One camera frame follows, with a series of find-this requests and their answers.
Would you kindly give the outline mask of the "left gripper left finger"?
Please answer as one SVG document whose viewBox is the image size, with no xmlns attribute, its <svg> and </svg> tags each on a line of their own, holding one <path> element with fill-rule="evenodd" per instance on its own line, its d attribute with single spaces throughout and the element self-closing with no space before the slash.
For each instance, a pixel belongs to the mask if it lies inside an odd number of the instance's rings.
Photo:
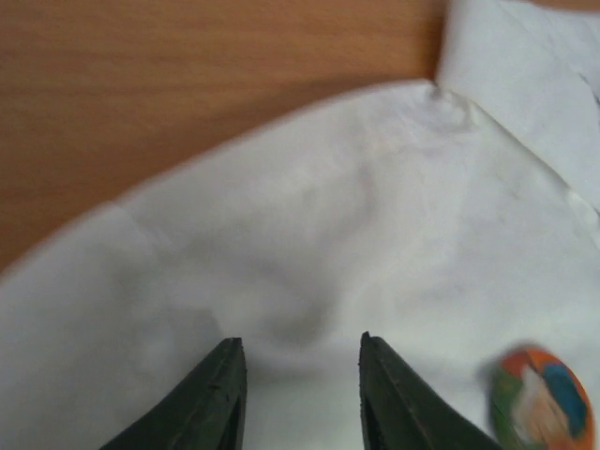
<svg viewBox="0 0 600 450">
<path fill-rule="evenodd" d="M 242 339 L 225 338 L 158 405 L 103 448 L 241 449 L 246 405 Z"/>
</svg>

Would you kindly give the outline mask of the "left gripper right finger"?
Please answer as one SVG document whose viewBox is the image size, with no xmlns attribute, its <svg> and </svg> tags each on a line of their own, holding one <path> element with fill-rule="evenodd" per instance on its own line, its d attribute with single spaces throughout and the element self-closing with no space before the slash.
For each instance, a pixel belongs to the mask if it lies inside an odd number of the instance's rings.
<svg viewBox="0 0 600 450">
<path fill-rule="evenodd" d="M 381 337 L 361 336 L 359 391 L 369 450 L 492 450 L 500 446 L 447 404 Z"/>
</svg>

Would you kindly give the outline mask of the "colourful round brooch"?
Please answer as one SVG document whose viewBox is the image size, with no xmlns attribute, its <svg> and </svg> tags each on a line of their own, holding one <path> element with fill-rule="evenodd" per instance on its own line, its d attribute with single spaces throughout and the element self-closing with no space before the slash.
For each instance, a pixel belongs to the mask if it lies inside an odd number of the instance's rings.
<svg viewBox="0 0 600 450">
<path fill-rule="evenodd" d="M 521 346 L 495 364 L 490 422 L 504 449 L 595 447 L 593 409 L 580 381 L 557 356 Z"/>
</svg>

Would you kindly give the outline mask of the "white button-up shirt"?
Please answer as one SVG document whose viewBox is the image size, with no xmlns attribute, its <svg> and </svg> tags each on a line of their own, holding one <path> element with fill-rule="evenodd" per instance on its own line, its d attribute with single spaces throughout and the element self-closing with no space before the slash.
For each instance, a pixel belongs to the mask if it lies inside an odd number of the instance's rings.
<svg viewBox="0 0 600 450">
<path fill-rule="evenodd" d="M 597 448 L 599 16 L 454 1 L 444 31 L 433 81 L 227 142 L 13 265 L 2 447 L 104 449 L 241 338 L 241 449 L 366 449 L 368 332 L 498 445 L 495 364 L 546 349 Z"/>
</svg>

